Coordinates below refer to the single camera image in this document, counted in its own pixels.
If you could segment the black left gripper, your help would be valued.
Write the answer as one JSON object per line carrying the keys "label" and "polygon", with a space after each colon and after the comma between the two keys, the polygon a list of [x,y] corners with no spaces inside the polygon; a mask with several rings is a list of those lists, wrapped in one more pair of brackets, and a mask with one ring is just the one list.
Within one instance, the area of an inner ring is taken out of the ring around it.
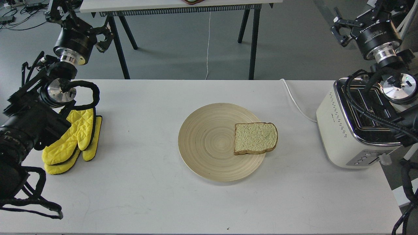
{"label": "black left gripper", "polygon": [[[77,18],[72,7],[75,0],[51,0],[48,4],[46,22],[55,23],[61,26],[61,32],[53,48],[55,55],[61,56],[64,52],[72,52],[77,55],[79,65],[89,62],[94,45],[99,52],[104,53],[109,49],[114,33],[108,26],[101,26],[92,29],[92,34],[87,33],[92,27],[88,23]],[[69,13],[66,19],[62,20],[62,12]],[[103,35],[104,40],[99,41],[98,35]]]}

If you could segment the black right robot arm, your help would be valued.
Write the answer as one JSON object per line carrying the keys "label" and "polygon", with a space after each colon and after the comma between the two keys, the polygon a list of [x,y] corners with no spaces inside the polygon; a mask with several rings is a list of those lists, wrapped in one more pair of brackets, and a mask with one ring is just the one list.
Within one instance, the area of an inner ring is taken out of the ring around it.
{"label": "black right robot arm", "polygon": [[355,40],[365,60],[376,61],[372,71],[358,70],[342,85],[343,101],[357,117],[388,129],[403,146],[417,143],[417,105],[396,111],[395,105],[417,99],[417,78],[409,74],[411,50],[396,52],[402,43],[391,20],[391,12],[406,5],[401,0],[378,0],[373,9],[354,20],[343,19],[338,8],[331,32],[342,46]]}

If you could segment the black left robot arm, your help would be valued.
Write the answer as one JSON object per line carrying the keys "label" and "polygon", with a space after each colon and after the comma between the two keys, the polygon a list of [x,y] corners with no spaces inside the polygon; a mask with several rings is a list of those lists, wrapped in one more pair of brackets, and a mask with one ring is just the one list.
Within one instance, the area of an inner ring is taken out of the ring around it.
{"label": "black left robot arm", "polygon": [[3,111],[8,120],[1,126],[1,210],[24,212],[24,206],[37,204],[57,215],[28,212],[63,218],[61,206],[41,195],[46,172],[22,162],[31,150],[51,146],[70,129],[71,111],[94,110],[100,101],[96,84],[74,81],[76,66],[88,63],[93,47],[105,52],[114,34],[106,25],[93,28],[77,17],[74,4],[74,0],[49,2],[46,21],[61,26],[55,55],[40,52],[31,66],[22,65],[22,86]]}

